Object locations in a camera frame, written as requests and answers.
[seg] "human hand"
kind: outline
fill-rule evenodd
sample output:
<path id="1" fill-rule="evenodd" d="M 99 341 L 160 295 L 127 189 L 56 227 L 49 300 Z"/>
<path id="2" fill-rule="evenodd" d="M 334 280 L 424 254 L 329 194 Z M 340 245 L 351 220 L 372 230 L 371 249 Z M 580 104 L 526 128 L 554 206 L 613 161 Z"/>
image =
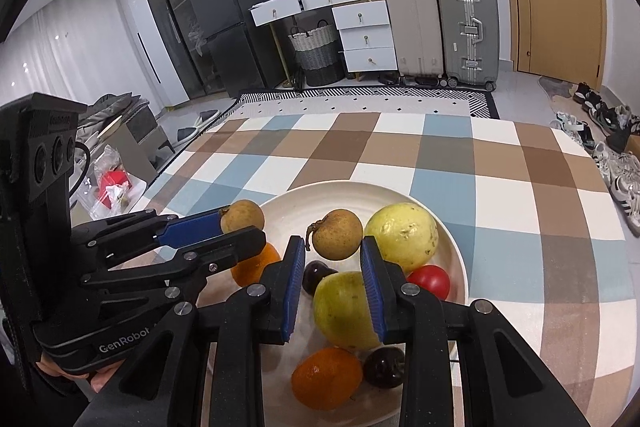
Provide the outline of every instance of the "human hand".
<path id="1" fill-rule="evenodd" d="M 124 360 L 118 360 L 117 362 L 107 365 L 106 367 L 98 369 L 96 375 L 89 382 L 91 388 L 96 393 L 98 393 L 113 376 L 113 374 L 118 370 L 123 362 Z M 57 363 L 51 360 L 49 355 L 47 355 L 46 353 L 42 354 L 42 356 L 40 357 L 40 361 L 36 362 L 36 365 L 38 366 L 39 370 L 41 370 L 46 375 L 49 375 L 50 377 L 65 377 L 69 380 L 86 380 L 87 378 L 89 378 L 88 373 L 79 375 L 77 377 L 75 375 L 68 374 L 66 371 L 61 369 Z"/>

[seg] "gray suitcase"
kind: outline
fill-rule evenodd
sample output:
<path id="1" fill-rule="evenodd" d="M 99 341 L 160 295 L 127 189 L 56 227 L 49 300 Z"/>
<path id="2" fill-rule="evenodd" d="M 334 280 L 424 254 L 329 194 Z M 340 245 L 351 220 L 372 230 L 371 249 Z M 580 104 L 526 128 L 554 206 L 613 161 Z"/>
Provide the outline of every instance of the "gray suitcase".
<path id="1" fill-rule="evenodd" d="M 411 76 L 441 76 L 442 33 L 438 0 L 386 0 L 398 71 Z"/>
<path id="2" fill-rule="evenodd" d="M 494 90 L 500 54 L 498 0 L 439 2 L 449 87 L 462 82 Z"/>

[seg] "orange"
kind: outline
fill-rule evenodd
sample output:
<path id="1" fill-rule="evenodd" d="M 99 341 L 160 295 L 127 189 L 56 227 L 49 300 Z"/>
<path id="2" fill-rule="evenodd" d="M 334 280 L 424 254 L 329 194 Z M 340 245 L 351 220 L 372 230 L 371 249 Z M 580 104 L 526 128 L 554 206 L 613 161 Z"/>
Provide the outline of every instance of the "orange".
<path id="1" fill-rule="evenodd" d="M 240 261 L 231 269 L 231 277 L 238 286 L 249 286 L 260 282 L 264 267 L 271 263 L 277 263 L 280 260 L 278 251 L 271 243 L 267 243 L 262 251 L 250 259 Z"/>
<path id="2" fill-rule="evenodd" d="M 362 382 L 360 361 L 340 347 L 325 347 L 302 362 L 291 375 L 296 399 L 319 411 L 345 403 Z"/>

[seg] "fruit stem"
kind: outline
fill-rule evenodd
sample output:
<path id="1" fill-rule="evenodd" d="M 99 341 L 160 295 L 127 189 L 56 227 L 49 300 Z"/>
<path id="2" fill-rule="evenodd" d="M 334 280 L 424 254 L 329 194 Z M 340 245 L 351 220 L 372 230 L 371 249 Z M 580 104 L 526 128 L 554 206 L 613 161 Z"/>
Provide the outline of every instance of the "fruit stem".
<path id="1" fill-rule="evenodd" d="M 324 220 L 326 219 L 326 217 L 323 217 L 320 221 L 316 221 L 315 223 L 312 223 L 311 225 L 309 225 L 308 227 L 306 227 L 306 238 L 305 238 L 305 248 L 306 251 L 310 252 L 311 251 L 311 245 L 309 245 L 309 236 L 315 232 L 317 229 L 320 228 L 320 225 L 322 225 L 322 223 L 324 223 Z"/>

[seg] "red bag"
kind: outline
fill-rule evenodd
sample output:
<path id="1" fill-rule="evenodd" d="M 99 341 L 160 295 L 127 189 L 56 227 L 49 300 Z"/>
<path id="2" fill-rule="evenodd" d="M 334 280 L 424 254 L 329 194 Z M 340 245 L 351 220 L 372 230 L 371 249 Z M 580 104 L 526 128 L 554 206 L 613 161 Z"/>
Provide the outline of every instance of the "red bag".
<path id="1" fill-rule="evenodd" d="M 111 210 L 111 200 L 107 195 L 107 187 L 111 185 L 127 185 L 127 188 L 131 188 L 131 182 L 125 171 L 109 171 L 105 172 L 100 179 L 100 189 L 98 190 L 98 200 L 104 206 Z"/>

